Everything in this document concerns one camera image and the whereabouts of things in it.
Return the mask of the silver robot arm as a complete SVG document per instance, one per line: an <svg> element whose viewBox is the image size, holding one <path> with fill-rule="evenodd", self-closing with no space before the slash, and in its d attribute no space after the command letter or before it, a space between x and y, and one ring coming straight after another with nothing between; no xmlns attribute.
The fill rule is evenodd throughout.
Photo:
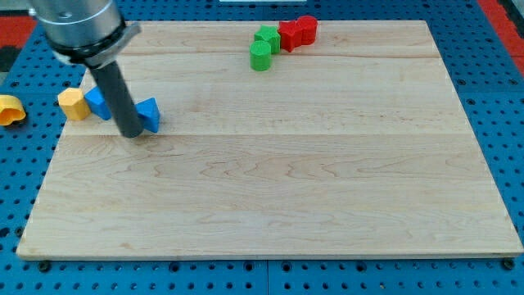
<svg viewBox="0 0 524 295"><path fill-rule="evenodd" d="M44 28L61 62L91 69L116 61L141 33L139 23L125 23L114 0L29 0L29 13Z"/></svg>

